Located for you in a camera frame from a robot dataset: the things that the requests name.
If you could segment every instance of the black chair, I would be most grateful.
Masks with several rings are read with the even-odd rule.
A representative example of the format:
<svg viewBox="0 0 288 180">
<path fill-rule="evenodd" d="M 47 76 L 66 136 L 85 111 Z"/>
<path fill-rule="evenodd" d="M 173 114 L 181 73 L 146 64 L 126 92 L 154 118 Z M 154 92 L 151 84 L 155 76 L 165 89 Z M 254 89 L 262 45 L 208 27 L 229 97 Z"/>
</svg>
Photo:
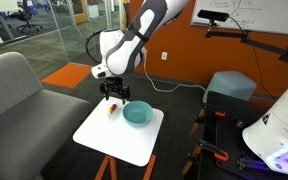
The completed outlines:
<svg viewBox="0 0 288 180">
<path fill-rule="evenodd" d="M 18 31 L 21 31 L 21 33 L 24 33 L 24 29 L 29 28 L 29 29 L 36 29 L 37 32 L 40 31 L 40 29 L 43 29 L 42 25 L 38 24 L 31 24 L 29 21 L 32 19 L 32 12 L 27 6 L 27 0 L 23 0 L 23 4 L 19 5 L 23 11 L 19 10 L 19 12 L 12 13 L 10 15 L 10 18 L 17 18 L 18 20 L 25 21 L 26 24 L 17 26 L 16 29 Z"/>
</svg>

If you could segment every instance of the wall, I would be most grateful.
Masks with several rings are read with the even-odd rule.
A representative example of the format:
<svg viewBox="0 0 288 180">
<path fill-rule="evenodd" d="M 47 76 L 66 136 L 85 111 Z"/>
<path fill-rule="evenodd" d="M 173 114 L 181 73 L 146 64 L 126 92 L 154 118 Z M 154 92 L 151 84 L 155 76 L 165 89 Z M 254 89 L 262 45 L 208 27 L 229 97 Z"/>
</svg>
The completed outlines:
<svg viewBox="0 0 288 180">
<path fill-rule="evenodd" d="M 142 3 L 142 0 L 131 1 L 132 19 Z M 257 83 L 257 93 L 266 94 L 261 85 L 262 79 L 265 89 L 272 95 L 282 95 L 288 87 L 288 64 L 279 61 L 277 54 L 255 48 L 257 64 L 252 46 L 240 43 L 239 39 L 205 38 L 206 27 L 190 25 L 194 4 L 195 0 L 190 0 L 175 22 L 161 27 L 151 36 L 146 44 L 147 72 L 161 77 L 208 84 L 215 72 L 236 70 Z M 283 49 L 288 46 L 287 35 L 252 32 L 250 38 Z M 161 60 L 163 51 L 168 52 L 166 61 Z M 144 72 L 143 64 L 137 71 Z"/>
</svg>

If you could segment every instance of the small white table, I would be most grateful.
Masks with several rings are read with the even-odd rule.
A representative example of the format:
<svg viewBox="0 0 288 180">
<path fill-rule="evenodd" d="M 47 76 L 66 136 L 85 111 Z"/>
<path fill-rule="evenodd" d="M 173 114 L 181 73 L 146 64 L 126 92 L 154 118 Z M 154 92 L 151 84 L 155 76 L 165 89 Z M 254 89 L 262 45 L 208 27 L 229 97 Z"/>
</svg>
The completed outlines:
<svg viewBox="0 0 288 180">
<path fill-rule="evenodd" d="M 110 117 L 108 109 L 117 108 Z M 133 127 L 123 116 L 121 99 L 104 98 L 75 132 L 75 142 L 121 159 L 136 166 L 145 166 L 151 157 L 164 113 L 153 108 L 152 120 L 143 127 Z"/>
</svg>

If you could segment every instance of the couch cushion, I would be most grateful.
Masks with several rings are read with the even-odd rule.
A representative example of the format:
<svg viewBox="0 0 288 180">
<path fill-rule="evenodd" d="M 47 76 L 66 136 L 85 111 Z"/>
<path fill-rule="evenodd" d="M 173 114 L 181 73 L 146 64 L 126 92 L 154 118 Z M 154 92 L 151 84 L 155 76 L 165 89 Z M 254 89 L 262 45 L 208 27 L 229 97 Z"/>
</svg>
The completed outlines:
<svg viewBox="0 0 288 180">
<path fill-rule="evenodd" d="M 0 180 L 33 179 L 91 111 L 89 102 L 40 90 L 0 116 Z"/>
<path fill-rule="evenodd" d="M 15 52 L 0 55 L 0 114 L 40 89 L 24 56 Z"/>
</svg>

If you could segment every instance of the bowl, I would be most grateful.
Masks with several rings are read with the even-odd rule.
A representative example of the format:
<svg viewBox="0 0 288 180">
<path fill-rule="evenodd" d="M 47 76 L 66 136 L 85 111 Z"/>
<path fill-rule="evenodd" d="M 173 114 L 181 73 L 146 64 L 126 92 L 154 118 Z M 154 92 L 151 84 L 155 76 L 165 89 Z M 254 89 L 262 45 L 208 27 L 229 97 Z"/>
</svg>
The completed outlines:
<svg viewBox="0 0 288 180">
<path fill-rule="evenodd" d="M 123 108 L 123 116 L 130 125 L 142 127 L 151 121 L 153 109 L 146 102 L 133 101 Z"/>
</svg>

